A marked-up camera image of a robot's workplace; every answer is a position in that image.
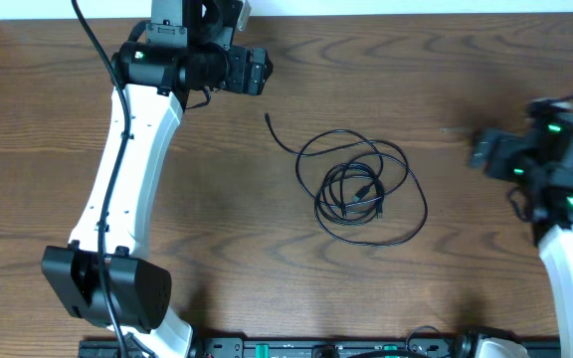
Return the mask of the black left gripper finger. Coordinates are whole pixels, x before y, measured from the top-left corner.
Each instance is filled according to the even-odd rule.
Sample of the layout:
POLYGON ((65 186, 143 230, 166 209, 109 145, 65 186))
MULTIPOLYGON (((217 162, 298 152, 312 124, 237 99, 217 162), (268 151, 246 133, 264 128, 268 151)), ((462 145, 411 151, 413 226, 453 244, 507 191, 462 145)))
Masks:
POLYGON ((250 73, 249 73, 249 84, 248 84, 248 94, 249 95, 260 95, 264 89, 263 84, 263 69, 264 69, 264 53, 265 49, 253 48, 250 59, 250 73))
POLYGON ((264 69, 263 69, 262 79, 263 79, 263 84, 265 84, 267 80, 270 78, 271 74, 273 73, 273 63, 270 59, 268 52, 264 53, 263 63, 264 63, 264 69))

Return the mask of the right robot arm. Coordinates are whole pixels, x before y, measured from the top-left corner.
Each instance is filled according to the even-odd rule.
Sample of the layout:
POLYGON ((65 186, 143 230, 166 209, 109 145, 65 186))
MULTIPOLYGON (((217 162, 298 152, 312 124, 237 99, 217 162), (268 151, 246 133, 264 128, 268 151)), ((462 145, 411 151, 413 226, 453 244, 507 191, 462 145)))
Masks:
POLYGON ((560 354, 573 357, 573 94, 532 101, 523 134, 481 130, 470 159, 485 176, 514 183, 525 204, 512 206, 532 227, 552 289, 560 354))

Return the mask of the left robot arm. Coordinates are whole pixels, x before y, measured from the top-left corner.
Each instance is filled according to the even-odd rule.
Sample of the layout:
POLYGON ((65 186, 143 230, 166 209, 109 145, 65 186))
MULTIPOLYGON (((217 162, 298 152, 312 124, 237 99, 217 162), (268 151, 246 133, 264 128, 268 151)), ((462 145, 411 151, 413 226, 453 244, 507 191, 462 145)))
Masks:
POLYGON ((152 4, 112 55, 108 137, 87 205, 64 247, 47 247, 44 277, 68 314, 115 333, 149 357, 189 357, 192 326, 171 308, 171 276, 152 264, 149 225, 170 141, 192 91, 258 95, 273 66, 262 48, 234 44, 251 13, 246 1, 152 4))

